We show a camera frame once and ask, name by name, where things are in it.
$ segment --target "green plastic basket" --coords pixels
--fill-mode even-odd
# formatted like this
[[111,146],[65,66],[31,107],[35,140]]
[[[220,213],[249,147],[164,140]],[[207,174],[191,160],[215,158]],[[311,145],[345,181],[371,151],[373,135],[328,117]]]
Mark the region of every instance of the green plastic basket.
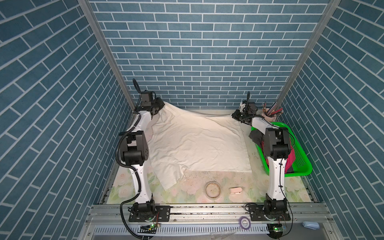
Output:
[[[292,136],[290,135],[291,142],[294,142],[295,144],[293,145],[293,149],[295,150],[295,156],[296,160],[293,162],[292,167],[294,173],[286,173],[285,177],[294,177],[294,176],[307,176],[311,174],[312,172],[312,164],[309,161],[307,155],[305,154],[303,148],[301,147],[299,141],[293,134],[292,130],[290,127],[288,127],[286,124],[282,122],[273,122],[273,125],[276,125],[278,127],[286,127],[288,128],[288,131],[292,136],[295,138],[293,141]],[[259,151],[260,158],[263,162],[265,172],[269,175],[269,167],[265,161],[264,154],[262,152],[262,149],[256,144],[257,150]]]

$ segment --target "brick wallpaper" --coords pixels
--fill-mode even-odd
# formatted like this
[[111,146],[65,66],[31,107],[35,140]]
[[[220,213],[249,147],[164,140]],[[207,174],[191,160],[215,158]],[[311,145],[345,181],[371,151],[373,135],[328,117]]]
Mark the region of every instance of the brick wallpaper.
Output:
[[127,85],[181,108],[274,102],[328,0],[91,0]]
[[384,1],[342,0],[283,102],[345,239],[384,234]]
[[78,237],[129,113],[77,0],[0,1],[0,239]]

